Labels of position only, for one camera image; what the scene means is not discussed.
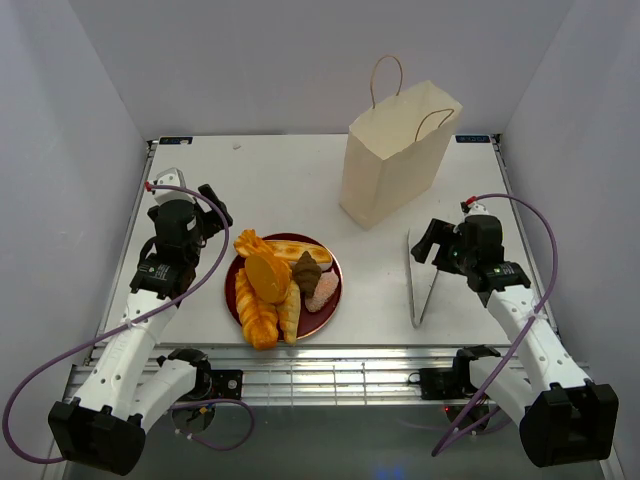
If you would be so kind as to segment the metal tongs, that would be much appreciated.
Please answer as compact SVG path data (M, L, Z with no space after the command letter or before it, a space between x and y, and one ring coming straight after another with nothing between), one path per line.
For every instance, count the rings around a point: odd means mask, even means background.
M412 247L419 242L424 233L424 229L413 227L407 234L407 281L411 324L414 329L419 329L426 318L432 289L438 276L438 270L432 264L438 250L437 245L431 248L424 263L417 262L411 254Z

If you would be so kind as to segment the round orange bread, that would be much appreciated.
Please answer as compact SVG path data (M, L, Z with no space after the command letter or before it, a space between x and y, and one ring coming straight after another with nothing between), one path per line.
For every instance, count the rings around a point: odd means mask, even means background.
M282 303L291 282L287 262L273 254L257 253L245 259L245 272L256 294L266 303Z

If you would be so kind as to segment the pink sugared bun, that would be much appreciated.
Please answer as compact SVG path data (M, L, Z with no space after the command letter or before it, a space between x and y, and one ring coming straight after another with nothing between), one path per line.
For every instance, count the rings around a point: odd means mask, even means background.
M314 293L305 298L306 309L311 313L320 311L336 292L339 282L340 279L334 271L322 273Z

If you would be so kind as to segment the brown chocolate croissant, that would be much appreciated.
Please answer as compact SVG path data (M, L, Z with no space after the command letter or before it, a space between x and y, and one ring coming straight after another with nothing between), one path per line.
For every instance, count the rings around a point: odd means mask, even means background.
M293 280L300 291L311 296L322 274L322 270L308 251L305 251L292 269Z

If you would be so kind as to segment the small pale baguette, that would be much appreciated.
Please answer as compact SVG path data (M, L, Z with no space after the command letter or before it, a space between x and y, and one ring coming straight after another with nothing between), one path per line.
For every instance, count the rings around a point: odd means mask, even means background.
M301 292L294 280L290 282L286 298L276 310L284 341L289 345L295 345L301 312Z

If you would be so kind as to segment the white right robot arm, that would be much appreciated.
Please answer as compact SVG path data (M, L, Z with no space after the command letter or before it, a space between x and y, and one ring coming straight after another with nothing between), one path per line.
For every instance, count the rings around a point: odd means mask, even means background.
M502 225L486 213L467 213L454 225L431 220L410 255L438 271L461 275L507 335L526 375L520 377L495 348L457 351L442 380L447 397L479 401L488 396L517 425L529 460L549 467L605 460L611 453L619 400L608 384L597 384L571 358L548 320L524 269L506 260Z

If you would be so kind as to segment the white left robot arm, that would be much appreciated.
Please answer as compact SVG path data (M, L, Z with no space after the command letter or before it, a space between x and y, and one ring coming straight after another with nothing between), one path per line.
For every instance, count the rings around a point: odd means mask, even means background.
M177 349L160 369L140 380L161 334L196 277L200 251L232 226L225 204L203 184L198 192L214 204L204 211L182 189L154 183L148 211L155 235L142 248L121 321L89 378L68 403L51 408L48 423L64 459L118 475L128 474L144 449L146 434L176 401L210 396L211 368L204 353Z

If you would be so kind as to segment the beige paper bag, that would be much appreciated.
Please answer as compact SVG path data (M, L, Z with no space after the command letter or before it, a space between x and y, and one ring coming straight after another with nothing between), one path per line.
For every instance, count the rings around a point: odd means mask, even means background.
M371 107L350 126L339 205L368 230L428 190L463 106L430 81L374 98L375 72L369 90Z

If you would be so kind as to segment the twisted orange pastry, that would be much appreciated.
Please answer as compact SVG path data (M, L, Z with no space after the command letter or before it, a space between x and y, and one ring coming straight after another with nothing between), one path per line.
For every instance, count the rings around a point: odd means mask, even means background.
M242 258L252 255L273 255L273 249L265 240L259 237L254 229L244 230L233 242L234 249Z

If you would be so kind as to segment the braided orange danish pastry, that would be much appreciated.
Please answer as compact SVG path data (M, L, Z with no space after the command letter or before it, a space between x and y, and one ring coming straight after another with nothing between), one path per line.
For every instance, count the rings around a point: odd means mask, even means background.
M244 268L235 277L235 301L245 341L256 350L274 348L279 338L276 307L257 295Z

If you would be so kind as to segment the dark red round plate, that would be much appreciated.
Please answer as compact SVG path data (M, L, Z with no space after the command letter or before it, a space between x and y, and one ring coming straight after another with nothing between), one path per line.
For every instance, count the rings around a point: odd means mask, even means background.
M298 234L298 233L276 233L267 235L264 238L265 241L269 242L277 242L277 241L288 241L288 242L298 242L298 243L308 243L313 246L322 247L326 249L324 245L320 242L312 239L309 236ZM341 295L343 292L343 275L338 261L332 253L329 253L331 256L331 261L329 263L324 262L322 268L324 271L329 271L334 273L337 278L337 286L334 289L333 293L328 297L325 304L316 312L310 312L306 305L302 306L300 320L298 323L297 329L297 339L301 340L306 337L314 335L317 331L322 329L332 318L334 313L337 310L339 302L341 300ZM224 293L225 300L228 310L235 320L238 326L241 326L240 316L237 312L236 308L236 300L235 300L235 276L238 271L244 266L244 260L240 255L237 255L234 260L231 262L224 283Z

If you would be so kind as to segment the aluminium table front rail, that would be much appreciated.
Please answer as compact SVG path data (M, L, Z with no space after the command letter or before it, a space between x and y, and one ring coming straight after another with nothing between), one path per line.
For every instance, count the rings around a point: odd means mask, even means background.
M387 406L421 402L418 370L451 365L455 347L204 346L215 370L243 372L253 407Z

